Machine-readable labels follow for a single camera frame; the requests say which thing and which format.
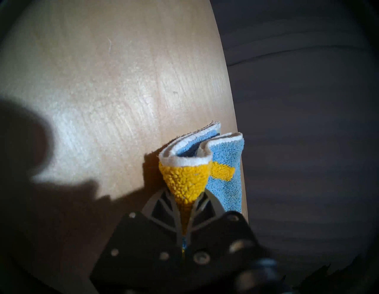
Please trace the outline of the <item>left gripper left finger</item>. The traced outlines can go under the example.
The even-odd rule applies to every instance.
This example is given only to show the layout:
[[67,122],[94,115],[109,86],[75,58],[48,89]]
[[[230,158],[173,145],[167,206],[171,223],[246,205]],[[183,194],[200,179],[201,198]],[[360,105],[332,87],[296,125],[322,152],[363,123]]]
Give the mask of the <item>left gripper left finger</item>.
[[99,294],[146,293],[167,282],[181,258],[180,213],[168,188],[162,188],[141,211],[122,217],[90,280]]

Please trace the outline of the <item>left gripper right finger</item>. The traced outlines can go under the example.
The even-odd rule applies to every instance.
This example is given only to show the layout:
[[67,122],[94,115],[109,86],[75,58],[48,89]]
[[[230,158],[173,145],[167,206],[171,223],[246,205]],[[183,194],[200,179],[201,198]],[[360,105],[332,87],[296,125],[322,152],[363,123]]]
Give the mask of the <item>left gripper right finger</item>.
[[191,210],[184,241],[189,294],[285,294],[277,262],[260,245],[241,213],[225,211],[209,191]]

